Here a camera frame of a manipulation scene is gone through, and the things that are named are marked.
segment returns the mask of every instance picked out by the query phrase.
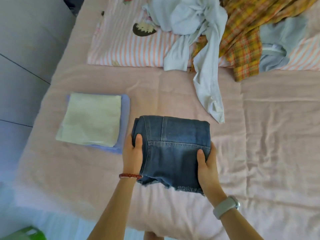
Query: watch face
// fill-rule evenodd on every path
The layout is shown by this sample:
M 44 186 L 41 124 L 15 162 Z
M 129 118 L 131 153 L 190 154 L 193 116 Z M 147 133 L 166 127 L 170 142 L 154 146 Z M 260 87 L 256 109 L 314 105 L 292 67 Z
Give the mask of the watch face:
M 233 196 L 233 195 L 231 195 L 230 197 L 235 201 L 235 204 L 236 204 L 235 208 L 236 208 L 237 210 L 239 210 L 239 208 L 240 208 L 240 202 L 238 201 L 238 199 L 237 199 L 235 196 Z

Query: denim shorts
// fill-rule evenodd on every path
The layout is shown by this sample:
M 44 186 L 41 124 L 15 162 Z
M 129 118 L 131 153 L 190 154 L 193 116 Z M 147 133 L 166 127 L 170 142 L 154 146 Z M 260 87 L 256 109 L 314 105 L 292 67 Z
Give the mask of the denim shorts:
M 134 121 L 133 145 L 137 134 L 143 141 L 143 177 L 139 183 L 162 183 L 168 188 L 203 194 L 198 182 L 197 151 L 202 149 L 207 160 L 211 147 L 207 121 L 141 116 Z

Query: hand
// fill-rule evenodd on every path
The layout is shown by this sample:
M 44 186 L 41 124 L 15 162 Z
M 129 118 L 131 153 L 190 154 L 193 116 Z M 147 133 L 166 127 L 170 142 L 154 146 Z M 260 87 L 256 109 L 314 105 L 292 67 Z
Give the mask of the hand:
M 135 147 L 132 145 L 132 136 L 125 139 L 123 152 L 123 173 L 139 175 L 142 165 L 142 135 L 136 136 Z
M 206 161 L 203 150 L 199 149 L 198 159 L 198 181 L 203 193 L 208 198 L 213 207 L 227 198 L 223 192 L 218 178 L 217 169 L 217 149 L 211 142 L 211 151 Z

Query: bracelet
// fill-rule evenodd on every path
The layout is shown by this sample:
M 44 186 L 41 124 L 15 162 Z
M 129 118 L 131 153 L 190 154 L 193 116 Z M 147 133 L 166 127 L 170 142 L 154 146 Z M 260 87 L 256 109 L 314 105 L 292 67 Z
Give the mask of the bracelet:
M 130 174 L 130 173 L 121 173 L 119 174 L 119 178 L 137 178 L 137 180 L 141 179 L 141 175 Z

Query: person's leg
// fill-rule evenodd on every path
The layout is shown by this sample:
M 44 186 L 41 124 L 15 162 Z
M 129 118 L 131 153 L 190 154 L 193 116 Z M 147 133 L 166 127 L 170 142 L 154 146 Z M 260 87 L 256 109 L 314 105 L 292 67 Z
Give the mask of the person's leg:
M 165 238 L 158 237 L 154 232 L 144 232 L 143 240 L 165 240 Z

